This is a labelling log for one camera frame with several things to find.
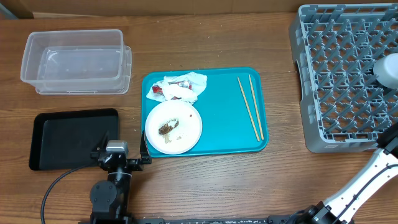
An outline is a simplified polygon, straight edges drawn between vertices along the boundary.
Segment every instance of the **wood grain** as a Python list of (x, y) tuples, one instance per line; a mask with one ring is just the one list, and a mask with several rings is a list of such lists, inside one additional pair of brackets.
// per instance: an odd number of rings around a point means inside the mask
[[(33, 120), (39, 113), (116, 108), (121, 139), (137, 156), (141, 82), (150, 72), (252, 67), (262, 78), (269, 143), (258, 153), (154, 159), (134, 173), (129, 209), (137, 218), (266, 217), (290, 214), (326, 199), (371, 156), (313, 154), (305, 147), (300, 84), (292, 63), (288, 26), (295, 14), (98, 17), (0, 21), (0, 223), (40, 223), (40, 203), (64, 170), (28, 167)], [(28, 35), (42, 30), (121, 29), (132, 48), (129, 92), (109, 96), (42, 96), (21, 82)], [(99, 168), (59, 182), (46, 204), (47, 223), (89, 219), (90, 189), (106, 178)], [(356, 223), (395, 223), (398, 179), (359, 209)]]

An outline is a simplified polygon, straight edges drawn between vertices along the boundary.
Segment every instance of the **red wrapper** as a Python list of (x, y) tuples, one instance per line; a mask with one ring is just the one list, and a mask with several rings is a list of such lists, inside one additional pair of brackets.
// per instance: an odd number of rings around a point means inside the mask
[[(191, 83), (189, 83), (189, 81), (175, 82), (175, 83), (169, 83), (169, 84), (177, 84), (180, 87), (188, 88), (188, 89), (192, 90), (192, 85), (191, 85)], [(152, 86), (152, 91), (154, 93), (163, 95), (163, 90), (159, 86)]]

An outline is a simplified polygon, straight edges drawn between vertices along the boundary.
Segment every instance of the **wire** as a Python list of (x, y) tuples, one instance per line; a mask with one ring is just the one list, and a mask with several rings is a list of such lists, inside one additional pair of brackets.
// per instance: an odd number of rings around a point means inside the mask
[(382, 173), (384, 173), (386, 170), (389, 170), (393, 167), (398, 167), (398, 164), (394, 164), (394, 165), (387, 165), (385, 168), (383, 168), (382, 170), (380, 170), (380, 172), (378, 172), (374, 177), (372, 177), (362, 188), (361, 190), (359, 190), (359, 192), (353, 196), (353, 199), (351, 199), (351, 201), (349, 202), (348, 205), (346, 205), (346, 207), (344, 208), (343, 211), (341, 211), (341, 213), (336, 217), (335, 221), (332, 224), (335, 224), (343, 215), (345, 212), (347, 212), (347, 210), (350, 208), (350, 206), (352, 206), (352, 204), (354, 204), (355, 200), (358, 199), (359, 195), (366, 189), (366, 187), (368, 187), (376, 178), (378, 178)]
[(283, 223), (283, 224), (288, 224), (288, 221), (295, 215), (299, 214), (299, 213), (304, 213), (304, 210), (299, 210), (293, 214), (291, 214), (291, 216), (288, 217), (288, 219)]
[(49, 189), (47, 190), (47, 192), (44, 195), (44, 198), (43, 198), (43, 201), (42, 201), (42, 208), (40, 209), (40, 219), (42, 220), (42, 224), (45, 224), (45, 221), (44, 221), (44, 205), (45, 205), (45, 201), (47, 200), (47, 197), (49, 196), (49, 193), (52, 190), (52, 188), (55, 186), (55, 184), (58, 183), (58, 181), (60, 181), (66, 175), (71, 174), (72, 172), (75, 172), (75, 171), (80, 170), (82, 168), (89, 167), (89, 166), (91, 166), (93, 164), (95, 164), (95, 162), (91, 163), (91, 164), (86, 164), (86, 165), (81, 166), (81, 167), (77, 167), (77, 168), (71, 169), (70, 171), (68, 171), (68, 172), (62, 174), (61, 176), (59, 176), (54, 182), (52, 182), (52, 184), (50, 185)]

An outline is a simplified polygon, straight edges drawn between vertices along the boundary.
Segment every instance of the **white paper plate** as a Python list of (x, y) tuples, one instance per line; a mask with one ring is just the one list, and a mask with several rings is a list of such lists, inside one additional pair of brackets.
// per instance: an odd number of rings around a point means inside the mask
[[(166, 143), (165, 136), (159, 134), (159, 128), (171, 119), (178, 119), (178, 126), (168, 133), (171, 142)], [(198, 142), (201, 130), (198, 111), (181, 100), (160, 103), (148, 114), (145, 123), (145, 134), (149, 143), (158, 151), (171, 155), (190, 150)]]

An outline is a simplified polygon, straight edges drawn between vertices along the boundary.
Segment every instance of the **plastic storage bin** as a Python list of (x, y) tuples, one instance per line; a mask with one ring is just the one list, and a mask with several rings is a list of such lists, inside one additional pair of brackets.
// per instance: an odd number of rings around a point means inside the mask
[(289, 28), (300, 72), (305, 143), (312, 152), (358, 152), (398, 121), (398, 89), (375, 61), (398, 52), (398, 4), (304, 5)]
[(131, 62), (120, 30), (33, 32), (21, 80), (45, 95), (123, 94), (129, 89)]

